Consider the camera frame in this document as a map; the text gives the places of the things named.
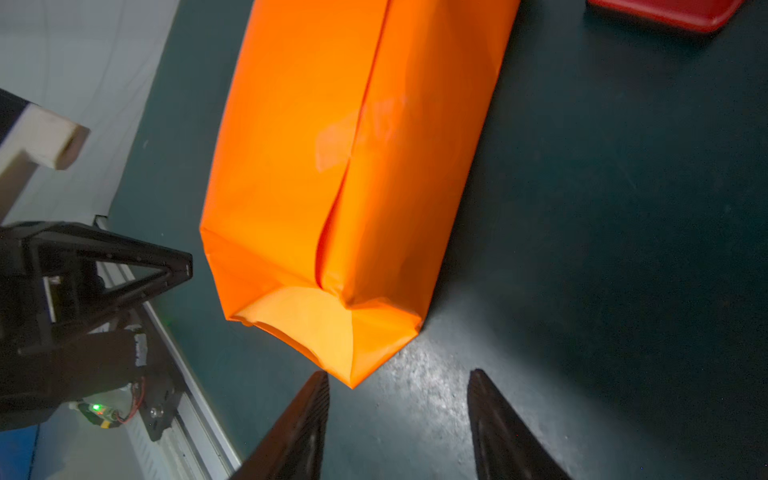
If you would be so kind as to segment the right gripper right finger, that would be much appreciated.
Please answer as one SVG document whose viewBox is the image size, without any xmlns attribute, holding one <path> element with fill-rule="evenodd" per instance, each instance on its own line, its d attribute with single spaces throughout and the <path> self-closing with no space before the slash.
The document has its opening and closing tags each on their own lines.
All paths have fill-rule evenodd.
<svg viewBox="0 0 768 480">
<path fill-rule="evenodd" d="M 467 407 L 479 479 L 570 479 L 481 369 L 470 372 Z"/>
</svg>

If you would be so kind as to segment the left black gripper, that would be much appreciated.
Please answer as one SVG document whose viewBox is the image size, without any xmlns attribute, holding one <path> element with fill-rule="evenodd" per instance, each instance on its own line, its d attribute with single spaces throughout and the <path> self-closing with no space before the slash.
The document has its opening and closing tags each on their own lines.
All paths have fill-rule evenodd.
<svg viewBox="0 0 768 480">
<path fill-rule="evenodd" d="M 100 331 L 193 277 L 191 254 L 75 222 L 1 230 L 1 428 L 143 384 L 142 329 Z"/>
</svg>

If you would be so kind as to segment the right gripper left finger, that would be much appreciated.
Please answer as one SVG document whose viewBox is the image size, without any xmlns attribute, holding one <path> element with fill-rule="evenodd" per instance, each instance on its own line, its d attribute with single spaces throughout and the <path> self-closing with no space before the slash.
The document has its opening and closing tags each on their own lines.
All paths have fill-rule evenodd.
<svg viewBox="0 0 768 480">
<path fill-rule="evenodd" d="M 329 407 L 328 374 L 316 371 L 231 478 L 320 478 Z"/>
</svg>

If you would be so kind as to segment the orange wrapping paper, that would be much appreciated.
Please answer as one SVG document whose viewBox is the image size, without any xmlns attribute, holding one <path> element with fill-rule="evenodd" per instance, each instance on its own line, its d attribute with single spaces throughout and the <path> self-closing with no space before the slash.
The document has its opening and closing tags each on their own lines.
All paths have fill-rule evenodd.
<svg viewBox="0 0 768 480">
<path fill-rule="evenodd" d="M 420 332 L 515 1 L 257 1 L 200 234 L 223 313 L 355 387 Z M 400 141 L 318 172 L 315 138 L 405 96 Z"/>
</svg>

